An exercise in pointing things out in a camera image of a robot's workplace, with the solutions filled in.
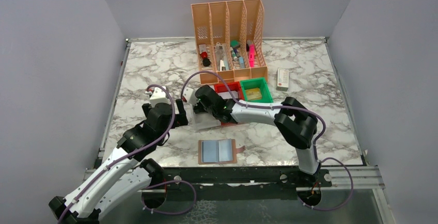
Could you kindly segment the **brown leather card holder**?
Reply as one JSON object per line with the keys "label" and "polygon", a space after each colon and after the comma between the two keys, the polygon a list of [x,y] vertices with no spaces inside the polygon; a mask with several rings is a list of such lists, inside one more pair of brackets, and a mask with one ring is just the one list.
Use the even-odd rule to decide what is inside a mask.
{"label": "brown leather card holder", "polygon": [[198,164],[221,165],[236,164],[237,155],[243,153],[246,147],[235,139],[210,139],[198,141]]}

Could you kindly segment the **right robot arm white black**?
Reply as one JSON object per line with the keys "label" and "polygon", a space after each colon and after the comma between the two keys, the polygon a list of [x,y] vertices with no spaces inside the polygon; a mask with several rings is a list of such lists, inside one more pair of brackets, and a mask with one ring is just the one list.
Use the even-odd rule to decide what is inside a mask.
{"label": "right robot arm white black", "polygon": [[237,100],[235,97],[223,99],[207,85],[197,90],[185,88],[181,96],[222,123],[262,123],[277,127],[285,141],[296,149],[299,182],[311,186],[318,181],[320,162],[315,140],[319,138],[316,134],[318,123],[325,122],[295,98],[287,97],[277,103],[254,103]]}

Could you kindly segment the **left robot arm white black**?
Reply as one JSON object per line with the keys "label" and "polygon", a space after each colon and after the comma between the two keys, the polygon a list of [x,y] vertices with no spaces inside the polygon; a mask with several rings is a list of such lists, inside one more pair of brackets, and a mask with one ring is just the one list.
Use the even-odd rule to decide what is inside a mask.
{"label": "left robot arm white black", "polygon": [[169,130],[188,124],[183,100],[142,108],[146,119],[124,132],[99,168],[73,192],[49,202],[58,223],[99,223],[134,192],[164,185],[163,168],[146,156],[164,143]]}

